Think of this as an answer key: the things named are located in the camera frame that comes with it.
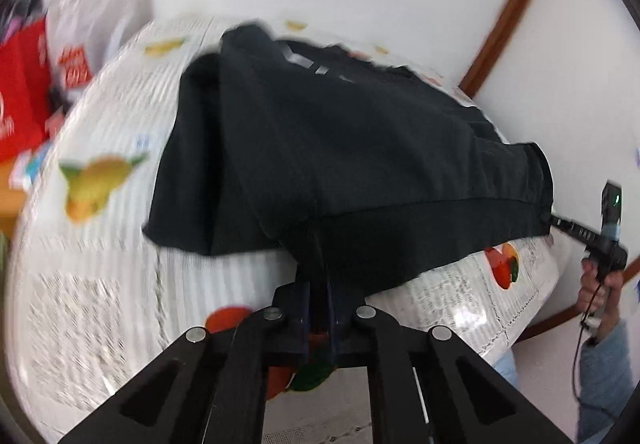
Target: person's arm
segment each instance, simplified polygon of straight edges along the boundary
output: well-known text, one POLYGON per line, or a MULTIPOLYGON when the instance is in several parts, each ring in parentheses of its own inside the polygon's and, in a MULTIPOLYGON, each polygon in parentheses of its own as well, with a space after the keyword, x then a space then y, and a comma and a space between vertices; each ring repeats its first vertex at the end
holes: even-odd
POLYGON ((507 353, 503 355, 495 364, 494 370, 498 372, 509 384, 516 390, 520 389, 520 380, 518 371, 516 370, 516 360, 513 356, 513 350, 509 348, 507 353))
MULTIPOLYGON (((582 269, 582 288, 576 307, 581 312, 586 312, 598 282, 593 262, 582 261, 582 269)), ((583 403, 599 406, 619 416, 634 390, 626 324, 620 321, 618 309, 623 285, 622 273, 611 273, 604 285, 591 306, 591 312, 604 307, 602 322, 596 337, 582 346, 580 355, 580 399, 583 403)), ((601 411, 581 406, 578 442, 594 438, 594 435, 607 429, 612 423, 601 411)))

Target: metal screw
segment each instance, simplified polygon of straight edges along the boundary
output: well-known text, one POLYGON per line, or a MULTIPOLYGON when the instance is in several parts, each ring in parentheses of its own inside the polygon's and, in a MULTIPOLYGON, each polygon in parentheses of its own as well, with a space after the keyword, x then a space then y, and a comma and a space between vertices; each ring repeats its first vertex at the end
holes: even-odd
POLYGON ((449 327, 446 327, 444 325, 438 325, 437 327, 434 327, 431 331, 431 334, 438 341, 447 341, 451 339, 451 330, 449 329, 449 327))
POLYGON ((356 309, 356 315, 358 318, 371 319, 376 315, 376 310, 369 305, 362 305, 356 309))
POLYGON ((276 319, 282 318, 282 311, 278 307, 267 307, 262 312, 262 317, 268 321, 276 321, 276 319))
POLYGON ((202 341, 207 336, 207 331, 202 327, 194 327, 187 331, 186 337, 187 341, 191 343, 198 343, 202 341))

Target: shopping bag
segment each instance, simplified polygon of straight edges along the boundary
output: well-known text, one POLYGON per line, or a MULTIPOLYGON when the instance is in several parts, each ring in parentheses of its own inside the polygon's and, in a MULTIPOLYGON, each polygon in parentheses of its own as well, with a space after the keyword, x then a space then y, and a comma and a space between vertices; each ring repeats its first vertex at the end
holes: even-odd
POLYGON ((51 0, 47 47, 53 79, 70 106, 151 16, 140 0, 51 0))
POLYGON ((50 85, 43 19, 0 47, 0 162, 45 140, 50 85))

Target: black cable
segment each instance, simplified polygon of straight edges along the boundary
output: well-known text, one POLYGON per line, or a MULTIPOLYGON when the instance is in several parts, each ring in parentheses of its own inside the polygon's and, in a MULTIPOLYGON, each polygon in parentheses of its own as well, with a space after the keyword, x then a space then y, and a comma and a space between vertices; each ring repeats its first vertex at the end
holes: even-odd
POLYGON ((616 422, 618 418, 606 408, 603 408, 601 406, 595 406, 587 402, 583 402, 582 399, 578 397, 578 390, 575 386, 575 369, 576 369, 576 364, 578 362, 578 354, 580 353, 580 344, 582 343, 582 333, 584 332, 584 327, 586 325, 585 322, 589 317, 589 313, 591 312, 591 305, 593 304, 593 300, 596 299, 596 296, 598 295, 601 287, 602 287, 602 284, 599 283, 598 287, 596 288, 596 292, 593 293, 593 296, 591 296, 591 301, 589 302, 589 306, 587 307, 586 312, 584 313, 584 315, 582 316, 582 319, 580 320, 580 335, 578 336, 578 346, 575 347, 574 366, 572 367, 572 372, 571 372, 571 388, 572 388, 572 391, 574 392, 574 399, 582 408, 586 410, 599 411, 600 413, 603 413, 604 415, 609 417, 613 422, 616 422))

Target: human hand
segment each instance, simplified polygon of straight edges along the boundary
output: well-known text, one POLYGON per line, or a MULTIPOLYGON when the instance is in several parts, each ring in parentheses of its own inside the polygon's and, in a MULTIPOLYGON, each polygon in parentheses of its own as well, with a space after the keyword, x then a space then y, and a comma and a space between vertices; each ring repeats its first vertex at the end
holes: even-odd
MULTIPOLYGON (((582 277, 580 283, 582 285, 580 293, 578 293, 578 301, 575 306, 580 312, 586 312, 593 297, 593 293, 599 285, 598 279, 598 266, 589 259, 582 259, 582 277)), ((598 291, 598 294, 593 299, 591 304, 590 313, 594 313, 604 306, 604 313, 602 314, 602 321, 598 332, 596 334, 596 341, 602 341, 607 335, 616 327, 620 321, 620 310, 618 305, 620 303, 620 294, 622 293, 622 286, 624 279, 621 271, 609 273, 604 281, 604 285, 598 291)))

